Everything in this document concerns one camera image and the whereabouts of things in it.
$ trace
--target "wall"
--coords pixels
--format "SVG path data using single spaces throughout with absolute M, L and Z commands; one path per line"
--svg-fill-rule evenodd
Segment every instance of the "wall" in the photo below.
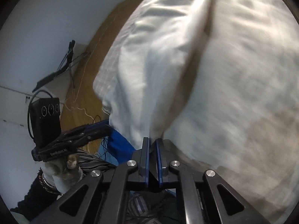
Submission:
M 35 144 L 27 127 L 0 120 L 0 136 L 0 195 L 13 208 L 28 193 L 40 163 L 32 159 Z
M 0 85 L 30 93 L 56 71 L 69 41 L 81 53 L 121 1 L 20 0 L 0 30 Z

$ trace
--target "metal bolt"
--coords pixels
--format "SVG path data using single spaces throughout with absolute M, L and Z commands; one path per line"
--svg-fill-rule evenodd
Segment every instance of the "metal bolt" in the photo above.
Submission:
M 93 170 L 93 171 L 91 171 L 90 175 L 93 176 L 93 177 L 98 177 L 98 176 L 101 175 L 101 171 L 100 170 Z
M 181 163 L 177 160 L 174 160 L 172 162 L 170 162 L 170 164 L 173 166 L 173 167 L 178 167 Z
M 215 172 L 213 170 L 208 170 L 206 171 L 206 174 L 209 176 L 209 177 L 214 177 L 215 176 Z
M 127 161 L 127 165 L 130 166 L 130 167 L 133 167 L 136 165 L 136 161 L 135 160 L 129 160 Z

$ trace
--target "wooden floor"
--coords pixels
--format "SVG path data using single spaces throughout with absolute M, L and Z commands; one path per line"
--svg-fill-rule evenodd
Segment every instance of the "wooden floor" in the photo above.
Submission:
M 82 59 L 77 67 L 74 74 L 75 89 L 72 86 L 68 89 L 60 118 L 62 131 L 90 124 L 93 119 L 98 122 L 108 118 L 108 115 L 101 110 L 102 102 L 96 97 L 92 84 L 120 29 L 142 1 L 126 0 L 116 6 L 87 46 L 86 52 L 92 53 Z M 96 140 L 82 149 L 94 154 L 98 151 L 99 145 L 100 140 Z

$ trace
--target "wrinkled fabric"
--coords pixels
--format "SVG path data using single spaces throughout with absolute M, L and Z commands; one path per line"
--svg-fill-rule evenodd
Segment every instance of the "wrinkled fabric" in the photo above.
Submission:
M 103 104 L 136 149 L 170 139 L 272 223 L 299 196 L 299 26 L 282 0 L 147 0 Z

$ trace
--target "gloved hand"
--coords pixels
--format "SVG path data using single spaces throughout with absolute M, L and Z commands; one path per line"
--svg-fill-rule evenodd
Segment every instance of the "gloved hand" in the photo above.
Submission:
M 76 154 L 42 162 L 41 169 L 46 182 L 56 187 L 62 194 L 65 194 L 84 176 L 82 169 L 79 167 Z

